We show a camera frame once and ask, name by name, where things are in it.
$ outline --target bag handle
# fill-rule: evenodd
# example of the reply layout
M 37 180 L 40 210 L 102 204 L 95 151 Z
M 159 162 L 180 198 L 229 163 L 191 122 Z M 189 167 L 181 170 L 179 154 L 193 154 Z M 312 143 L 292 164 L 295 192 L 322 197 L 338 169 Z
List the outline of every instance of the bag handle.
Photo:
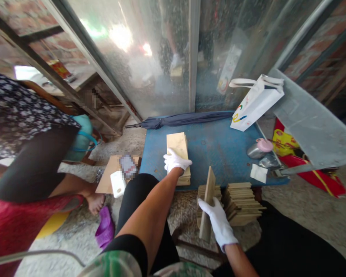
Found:
M 252 79 L 245 79 L 245 78 L 235 78 L 230 81 L 229 86 L 230 87 L 247 87 L 247 88 L 255 88 L 256 86 L 244 86 L 244 85 L 238 85 L 238 84 L 256 84 L 255 80 Z
M 274 87 L 277 89 L 282 90 L 283 89 L 283 79 L 278 79 L 278 78 L 273 78 L 273 77 L 268 77 L 266 75 L 263 75 L 262 78 L 259 80 L 261 83 L 260 85 L 264 87 L 265 85 L 269 87 Z M 244 86 L 244 85 L 238 85 L 238 84 L 249 84 L 252 83 L 254 84 L 253 86 Z M 259 87 L 256 85 L 257 81 L 252 80 L 252 79 L 245 79 L 245 78 L 235 78 L 230 81 L 229 86 L 236 88 L 236 87 L 247 87 L 247 88 L 252 88 L 255 90 L 259 90 Z
M 81 149 L 81 148 L 76 148 L 73 147 L 72 150 L 73 151 L 77 151 L 77 152 L 85 152 L 85 151 L 92 151 L 93 149 L 95 149 L 95 147 L 98 145 L 97 141 L 95 140 L 95 138 L 87 133 L 85 133 L 84 131 L 79 131 L 78 132 L 79 135 L 82 135 L 86 138 L 88 138 L 91 142 L 93 142 L 94 146 L 90 149 Z

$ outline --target hand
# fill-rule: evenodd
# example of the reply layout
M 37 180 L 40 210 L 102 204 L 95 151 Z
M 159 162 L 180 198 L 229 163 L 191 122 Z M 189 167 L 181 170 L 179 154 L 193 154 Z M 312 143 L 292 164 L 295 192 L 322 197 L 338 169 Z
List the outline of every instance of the hand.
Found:
M 183 172 L 186 171 L 187 167 L 192 164 L 191 160 L 185 160 L 178 156 L 176 152 L 173 151 L 172 148 L 168 148 L 171 155 L 165 154 L 163 157 L 165 159 L 164 169 L 168 171 L 168 173 L 175 167 L 180 167 L 183 169 Z
M 215 239 L 219 244 L 222 252 L 225 253 L 224 246 L 227 244 L 237 244 L 238 240 L 233 235 L 226 213 L 224 212 L 219 200 L 213 197 L 214 207 L 210 206 L 201 198 L 198 199 L 200 208 L 210 217 L 211 226 L 213 227 Z

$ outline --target concrete floor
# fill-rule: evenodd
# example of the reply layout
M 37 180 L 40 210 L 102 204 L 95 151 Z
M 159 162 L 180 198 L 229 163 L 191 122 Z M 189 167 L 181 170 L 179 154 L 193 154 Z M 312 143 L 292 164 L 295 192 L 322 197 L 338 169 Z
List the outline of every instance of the concrete floor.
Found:
M 266 136 L 272 136 L 271 120 L 261 120 Z M 71 172 L 85 180 L 93 181 L 99 168 L 104 168 L 110 155 L 131 154 L 142 155 L 146 130 L 140 128 L 125 129 L 122 137 L 107 144 L 101 144 L 91 154 L 97 160 L 94 167 L 88 165 L 62 164 L 60 171 Z M 346 166 L 339 171 L 339 176 L 346 186 Z M 214 248 L 214 237 L 211 244 L 198 239 L 196 227 L 196 192 L 177 192 L 172 203 L 168 223 L 171 232 L 178 226 L 183 227 L 182 239 Z M 270 201 L 284 215 L 290 217 L 304 227 L 318 234 L 333 245 L 346 258 L 346 197 L 336 199 L 324 191 L 308 184 L 302 178 L 293 176 L 286 186 L 265 187 L 263 198 Z M 106 204 L 112 209 L 112 217 L 116 222 L 121 198 L 108 196 Z M 89 263 L 101 250 L 95 241 L 95 232 L 100 220 L 88 212 L 87 204 L 73 211 L 63 226 L 54 234 L 36 240 L 30 250 L 63 249 L 76 253 L 84 263 Z M 256 244 L 260 238 L 260 227 L 253 222 L 234 230 L 243 248 L 246 250 Z M 214 268 L 217 263 L 195 253 L 178 248 L 180 256 L 206 264 Z M 71 258 L 63 255 L 42 255 L 29 257 L 22 261 L 16 276 L 76 276 L 81 267 Z

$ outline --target stack of wooden tiles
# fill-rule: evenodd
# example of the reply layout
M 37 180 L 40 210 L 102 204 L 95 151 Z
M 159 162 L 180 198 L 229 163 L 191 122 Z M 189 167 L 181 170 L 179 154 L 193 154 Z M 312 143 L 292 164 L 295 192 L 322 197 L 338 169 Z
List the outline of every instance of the stack of wooden tiles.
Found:
M 198 189 L 198 192 L 197 192 L 197 199 L 201 198 L 202 200 L 204 200 L 205 189 L 206 189 L 206 185 L 199 186 L 199 189 Z M 222 193 L 220 192 L 220 186 L 217 186 L 217 185 L 215 186 L 214 196 L 219 201 L 222 198 Z M 196 219 L 197 219 L 197 227 L 199 227 L 199 228 L 200 228 L 200 224 L 201 224 L 202 214 L 203 214 L 203 210 L 198 206 L 197 207 L 197 213 L 196 213 Z
M 166 147 L 167 154 L 170 154 L 168 148 L 172 148 L 173 151 L 181 158 L 188 160 L 187 151 L 187 138 L 186 135 L 182 133 L 174 133 L 166 135 Z M 186 169 L 184 174 L 178 178 L 177 185 L 190 185 L 191 184 L 191 170 L 190 167 Z
M 266 209 L 255 200 L 251 183 L 228 184 L 223 197 L 224 211 L 231 226 L 244 226 Z

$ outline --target wall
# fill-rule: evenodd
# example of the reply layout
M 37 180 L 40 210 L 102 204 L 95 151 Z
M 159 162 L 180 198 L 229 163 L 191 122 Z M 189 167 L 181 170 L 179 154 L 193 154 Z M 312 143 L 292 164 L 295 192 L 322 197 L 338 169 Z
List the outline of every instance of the wall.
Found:
M 0 0 L 0 17 L 18 34 L 26 35 L 57 26 L 40 0 Z M 66 33 L 31 43 L 44 60 L 58 58 L 64 64 L 87 64 L 87 59 Z M 13 77 L 14 65 L 29 65 L 10 44 L 0 37 L 0 72 Z
M 296 80 L 345 29 L 346 0 L 343 0 L 285 70 L 285 74 L 292 80 Z M 311 95 L 317 95 L 339 70 L 344 59 L 346 59 L 346 42 L 307 77 L 300 86 Z

